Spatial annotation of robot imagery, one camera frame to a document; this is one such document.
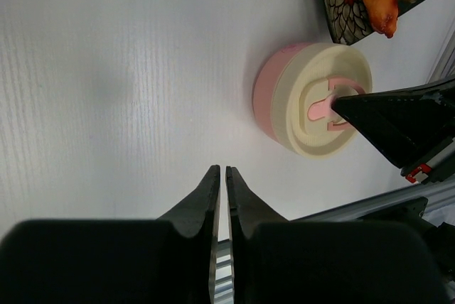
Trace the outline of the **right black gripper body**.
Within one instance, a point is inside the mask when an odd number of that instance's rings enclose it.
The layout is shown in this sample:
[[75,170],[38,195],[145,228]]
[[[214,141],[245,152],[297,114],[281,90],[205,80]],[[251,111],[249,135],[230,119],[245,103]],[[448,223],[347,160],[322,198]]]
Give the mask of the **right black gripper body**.
[[401,170],[408,182],[439,183],[454,174],[454,137],[446,137]]

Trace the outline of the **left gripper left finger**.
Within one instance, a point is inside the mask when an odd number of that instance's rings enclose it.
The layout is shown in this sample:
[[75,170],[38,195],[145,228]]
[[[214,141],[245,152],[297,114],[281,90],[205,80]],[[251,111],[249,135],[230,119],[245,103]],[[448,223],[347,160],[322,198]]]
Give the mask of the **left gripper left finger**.
[[212,303],[220,167],[156,219],[30,219],[1,240],[2,303]]

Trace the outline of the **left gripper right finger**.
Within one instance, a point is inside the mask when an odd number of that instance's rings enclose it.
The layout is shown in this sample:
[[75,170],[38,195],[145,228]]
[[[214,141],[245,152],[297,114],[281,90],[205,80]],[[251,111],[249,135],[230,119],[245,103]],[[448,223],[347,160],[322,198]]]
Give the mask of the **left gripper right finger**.
[[446,303],[417,233],[376,221],[291,222],[226,170],[236,303]]

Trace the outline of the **pink and cream lunch bowl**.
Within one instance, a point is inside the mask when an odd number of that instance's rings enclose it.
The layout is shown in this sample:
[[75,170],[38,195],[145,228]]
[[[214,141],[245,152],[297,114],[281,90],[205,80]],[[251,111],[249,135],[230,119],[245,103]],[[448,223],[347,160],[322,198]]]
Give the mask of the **pink and cream lunch bowl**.
[[272,140],[292,150],[289,143],[281,141],[275,133],[272,120],[272,103],[274,92],[287,66],[296,56],[307,48],[327,48],[336,47],[335,43],[295,43],[281,48],[272,54],[263,64],[258,72],[252,88],[252,110],[255,121],[261,130]]

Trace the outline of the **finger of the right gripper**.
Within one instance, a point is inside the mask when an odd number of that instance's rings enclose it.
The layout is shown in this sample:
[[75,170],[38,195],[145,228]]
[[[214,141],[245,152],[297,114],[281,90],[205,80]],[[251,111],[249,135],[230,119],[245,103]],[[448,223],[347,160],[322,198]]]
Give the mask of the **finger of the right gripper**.
[[339,97],[332,110],[399,169],[454,136],[454,78]]

